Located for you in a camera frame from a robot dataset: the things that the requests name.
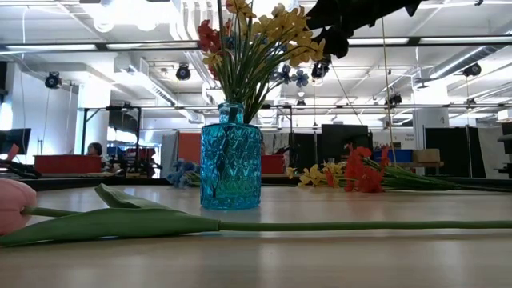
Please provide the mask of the blue patterned glass vase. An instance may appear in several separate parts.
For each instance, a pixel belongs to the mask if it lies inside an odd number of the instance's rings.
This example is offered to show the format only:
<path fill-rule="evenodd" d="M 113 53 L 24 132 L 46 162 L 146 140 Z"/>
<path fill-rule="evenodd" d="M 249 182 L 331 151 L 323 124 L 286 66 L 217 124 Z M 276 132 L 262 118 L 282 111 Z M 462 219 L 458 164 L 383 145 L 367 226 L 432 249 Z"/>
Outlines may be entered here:
<path fill-rule="evenodd" d="M 218 106 L 219 122 L 201 132 L 200 203 L 207 209 L 259 206 L 262 184 L 262 132 L 244 123 L 240 103 Z"/>

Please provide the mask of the black equipment silhouette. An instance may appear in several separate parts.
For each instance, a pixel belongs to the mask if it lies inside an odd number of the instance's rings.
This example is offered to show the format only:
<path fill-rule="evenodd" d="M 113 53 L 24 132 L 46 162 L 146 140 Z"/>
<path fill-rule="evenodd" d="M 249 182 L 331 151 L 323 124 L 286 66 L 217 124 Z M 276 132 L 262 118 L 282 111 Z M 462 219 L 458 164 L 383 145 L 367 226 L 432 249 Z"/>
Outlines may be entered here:
<path fill-rule="evenodd" d="M 502 136 L 498 138 L 498 142 L 503 144 L 505 155 L 508 157 L 508 163 L 498 171 L 508 174 L 509 179 L 512 179 L 512 122 L 502 124 Z"/>

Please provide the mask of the black metal frame stand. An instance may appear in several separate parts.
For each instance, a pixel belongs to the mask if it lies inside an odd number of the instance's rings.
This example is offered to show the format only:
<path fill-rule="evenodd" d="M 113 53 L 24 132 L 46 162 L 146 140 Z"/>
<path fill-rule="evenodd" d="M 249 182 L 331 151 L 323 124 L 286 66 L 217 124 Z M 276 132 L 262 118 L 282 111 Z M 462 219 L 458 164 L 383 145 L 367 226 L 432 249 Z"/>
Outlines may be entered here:
<path fill-rule="evenodd" d="M 106 106 L 106 107 L 98 107 L 98 108 L 82 108 L 83 111 L 83 120 L 82 120 L 82 140 L 81 140 L 81 154 L 86 152 L 86 127 L 89 120 L 91 120 L 98 112 L 100 111 L 114 111 L 119 112 L 122 115 L 127 114 L 129 111 L 136 110 L 137 111 L 137 119 L 136 123 L 132 128 L 132 131 L 136 135 L 136 148 L 139 148 L 139 139 L 140 139 L 140 131 L 141 131 L 141 118 L 142 118 L 142 108 L 139 106 L 132 106 L 130 104 L 125 103 L 123 106 Z"/>

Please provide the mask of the narrow black partition panel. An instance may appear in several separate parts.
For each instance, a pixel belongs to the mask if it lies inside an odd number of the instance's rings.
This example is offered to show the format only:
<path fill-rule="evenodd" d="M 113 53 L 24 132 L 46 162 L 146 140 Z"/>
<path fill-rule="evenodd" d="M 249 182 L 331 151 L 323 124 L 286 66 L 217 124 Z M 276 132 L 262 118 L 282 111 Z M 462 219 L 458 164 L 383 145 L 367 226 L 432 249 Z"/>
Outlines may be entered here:
<path fill-rule="evenodd" d="M 322 135 L 294 133 L 290 166 L 301 173 L 322 161 Z"/>

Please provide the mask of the wide black partition panel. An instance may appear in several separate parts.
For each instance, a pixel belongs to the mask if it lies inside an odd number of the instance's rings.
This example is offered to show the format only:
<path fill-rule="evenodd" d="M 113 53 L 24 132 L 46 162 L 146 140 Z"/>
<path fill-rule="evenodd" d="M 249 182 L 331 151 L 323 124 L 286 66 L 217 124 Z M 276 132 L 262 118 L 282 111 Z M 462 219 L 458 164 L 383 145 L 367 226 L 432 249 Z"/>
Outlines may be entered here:
<path fill-rule="evenodd" d="M 428 175 L 455 178 L 486 176 L 478 129 L 475 127 L 425 128 L 427 149 L 438 149 L 443 166 Z"/>

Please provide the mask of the yellow artificial flower bunch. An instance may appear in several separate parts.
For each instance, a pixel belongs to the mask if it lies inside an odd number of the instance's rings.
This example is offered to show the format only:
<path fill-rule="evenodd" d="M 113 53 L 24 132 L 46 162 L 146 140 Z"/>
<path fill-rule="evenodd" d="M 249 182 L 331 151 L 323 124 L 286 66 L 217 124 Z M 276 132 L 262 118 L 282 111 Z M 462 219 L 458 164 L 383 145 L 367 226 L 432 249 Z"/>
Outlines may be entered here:
<path fill-rule="evenodd" d="M 324 162 L 302 171 L 287 167 L 285 172 L 289 179 L 298 179 L 298 186 L 340 188 L 346 184 L 345 168 L 346 162 Z"/>
<path fill-rule="evenodd" d="M 313 31 L 310 30 L 306 24 L 308 17 L 303 7 L 287 10 L 281 3 L 277 4 L 269 16 L 257 16 L 254 13 L 254 0 L 225 0 L 224 6 L 229 12 L 230 16 L 225 20 L 219 22 L 221 30 L 223 25 L 229 20 L 232 20 L 232 27 L 230 35 L 221 32 L 221 48 L 224 47 L 223 41 L 229 37 L 242 37 L 248 36 L 252 38 L 258 33 L 264 33 L 272 38 L 276 38 L 278 34 L 305 34 L 308 33 L 310 39 L 313 41 Z M 319 61 L 323 57 L 323 48 L 325 41 L 315 42 L 322 48 L 322 52 L 314 54 L 310 61 Z M 267 95 L 272 90 L 261 91 L 257 90 L 249 94 L 228 94 L 223 88 L 222 91 L 225 95 L 225 101 L 229 103 L 240 103 L 244 108 L 244 123 L 248 124 L 252 121 L 254 116 L 263 106 Z"/>

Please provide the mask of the blue plastic bin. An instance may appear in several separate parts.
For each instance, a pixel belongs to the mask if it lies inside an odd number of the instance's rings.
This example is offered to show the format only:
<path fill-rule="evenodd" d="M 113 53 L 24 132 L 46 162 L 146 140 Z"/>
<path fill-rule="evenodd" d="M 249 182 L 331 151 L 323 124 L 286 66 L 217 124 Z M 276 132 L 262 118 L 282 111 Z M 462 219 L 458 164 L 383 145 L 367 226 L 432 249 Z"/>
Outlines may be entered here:
<path fill-rule="evenodd" d="M 392 150 L 388 150 L 388 158 L 393 161 L 394 157 L 397 163 L 408 163 L 413 161 L 413 150 L 395 150 L 393 154 Z M 382 160 L 382 151 L 375 150 L 373 153 L 374 160 L 380 162 Z"/>

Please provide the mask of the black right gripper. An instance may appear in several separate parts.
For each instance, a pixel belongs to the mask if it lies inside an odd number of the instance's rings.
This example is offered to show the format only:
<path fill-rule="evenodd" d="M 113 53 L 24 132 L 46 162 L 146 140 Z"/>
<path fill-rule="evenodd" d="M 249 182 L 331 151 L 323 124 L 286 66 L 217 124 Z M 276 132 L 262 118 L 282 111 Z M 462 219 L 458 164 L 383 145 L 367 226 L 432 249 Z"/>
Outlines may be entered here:
<path fill-rule="evenodd" d="M 324 54 L 344 58 L 349 42 L 345 33 L 372 27 L 380 18 L 405 9 L 412 17 L 422 0 L 317 0 L 307 12 L 306 22 L 310 30 L 322 29 L 320 37 L 325 41 Z"/>

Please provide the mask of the dark workstation equipment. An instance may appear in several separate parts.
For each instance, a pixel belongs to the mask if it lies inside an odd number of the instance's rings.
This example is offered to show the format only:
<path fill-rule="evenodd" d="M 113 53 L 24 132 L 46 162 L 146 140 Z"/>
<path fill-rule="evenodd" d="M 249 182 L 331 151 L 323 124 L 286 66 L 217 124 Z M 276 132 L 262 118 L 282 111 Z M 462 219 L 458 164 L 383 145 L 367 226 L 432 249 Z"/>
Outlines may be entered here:
<path fill-rule="evenodd" d="M 142 177 L 152 178 L 162 168 L 154 159 L 156 149 L 153 147 L 143 146 L 137 149 L 135 146 L 109 146 L 106 148 L 104 156 L 104 169 L 109 173 L 120 175 L 137 174 Z"/>

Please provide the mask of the grey partition panel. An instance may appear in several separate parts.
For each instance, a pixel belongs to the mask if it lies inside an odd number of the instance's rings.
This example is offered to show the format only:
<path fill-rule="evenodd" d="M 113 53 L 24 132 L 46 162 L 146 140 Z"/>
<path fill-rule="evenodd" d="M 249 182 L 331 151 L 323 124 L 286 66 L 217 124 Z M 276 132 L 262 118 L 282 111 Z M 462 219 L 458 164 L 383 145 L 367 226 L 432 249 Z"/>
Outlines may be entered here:
<path fill-rule="evenodd" d="M 167 176 L 174 170 L 173 164 L 177 160 L 178 133 L 164 134 L 161 142 L 161 173 L 160 178 Z"/>

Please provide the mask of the large black monitor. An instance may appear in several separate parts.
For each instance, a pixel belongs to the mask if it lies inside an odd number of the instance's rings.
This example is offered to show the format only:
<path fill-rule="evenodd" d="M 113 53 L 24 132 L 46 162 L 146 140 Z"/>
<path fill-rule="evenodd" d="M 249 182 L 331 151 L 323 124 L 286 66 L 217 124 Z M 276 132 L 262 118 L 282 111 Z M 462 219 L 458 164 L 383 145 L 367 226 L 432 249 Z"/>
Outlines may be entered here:
<path fill-rule="evenodd" d="M 370 148 L 371 136 L 368 126 L 322 124 L 321 144 L 324 160 L 333 158 L 340 162 L 350 154 L 346 145 L 351 144 L 353 148 Z"/>

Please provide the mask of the blue artificial flower bunch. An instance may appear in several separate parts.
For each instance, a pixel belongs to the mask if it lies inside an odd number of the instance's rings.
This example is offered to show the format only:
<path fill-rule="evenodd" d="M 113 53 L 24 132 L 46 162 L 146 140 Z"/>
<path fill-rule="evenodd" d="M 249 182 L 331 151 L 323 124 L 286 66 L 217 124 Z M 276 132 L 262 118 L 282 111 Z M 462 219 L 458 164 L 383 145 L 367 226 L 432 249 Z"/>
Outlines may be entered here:
<path fill-rule="evenodd" d="M 174 170 L 166 177 L 172 186 L 177 188 L 200 186 L 200 166 L 197 163 L 179 159 L 172 168 Z"/>
<path fill-rule="evenodd" d="M 322 48 L 312 42 L 308 33 L 278 34 L 272 38 L 258 33 L 252 38 L 229 37 L 214 56 L 215 77 L 228 94 L 249 94 L 257 90 L 272 90 L 281 84 L 295 82 L 304 87 L 309 77 L 303 70 L 291 69 L 309 62 Z"/>

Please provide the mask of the pink artificial tulip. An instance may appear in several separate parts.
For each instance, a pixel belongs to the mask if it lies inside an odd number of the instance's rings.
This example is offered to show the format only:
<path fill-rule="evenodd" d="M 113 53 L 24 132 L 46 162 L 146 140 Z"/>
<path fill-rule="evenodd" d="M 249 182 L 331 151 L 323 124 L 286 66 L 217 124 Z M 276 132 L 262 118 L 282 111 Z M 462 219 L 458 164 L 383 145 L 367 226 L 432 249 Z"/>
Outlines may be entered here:
<path fill-rule="evenodd" d="M 77 212 L 38 206 L 27 184 L 0 178 L 0 246 L 97 238 L 151 238 L 228 231 L 512 229 L 512 221 L 248 223 L 203 218 L 137 198 L 104 184 L 95 187 L 105 209 Z"/>

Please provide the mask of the dark computer monitor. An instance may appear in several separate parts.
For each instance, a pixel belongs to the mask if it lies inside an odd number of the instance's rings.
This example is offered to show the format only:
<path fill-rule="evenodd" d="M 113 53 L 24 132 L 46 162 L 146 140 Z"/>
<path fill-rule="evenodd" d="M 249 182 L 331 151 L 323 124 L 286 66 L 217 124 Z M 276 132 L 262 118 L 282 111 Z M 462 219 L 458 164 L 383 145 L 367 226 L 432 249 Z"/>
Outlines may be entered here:
<path fill-rule="evenodd" d="M 19 148 L 18 154 L 26 154 L 30 133 L 31 128 L 0 130 L 0 154 L 8 154 L 13 145 Z"/>

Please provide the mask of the long red bin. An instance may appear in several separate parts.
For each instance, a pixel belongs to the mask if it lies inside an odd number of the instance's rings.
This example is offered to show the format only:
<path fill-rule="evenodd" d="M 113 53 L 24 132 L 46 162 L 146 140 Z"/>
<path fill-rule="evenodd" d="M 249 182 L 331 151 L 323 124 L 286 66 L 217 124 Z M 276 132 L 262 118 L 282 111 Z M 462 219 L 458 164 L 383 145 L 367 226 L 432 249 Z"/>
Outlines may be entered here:
<path fill-rule="evenodd" d="M 102 159 L 98 156 L 77 154 L 36 155 L 34 168 L 41 174 L 100 173 Z"/>

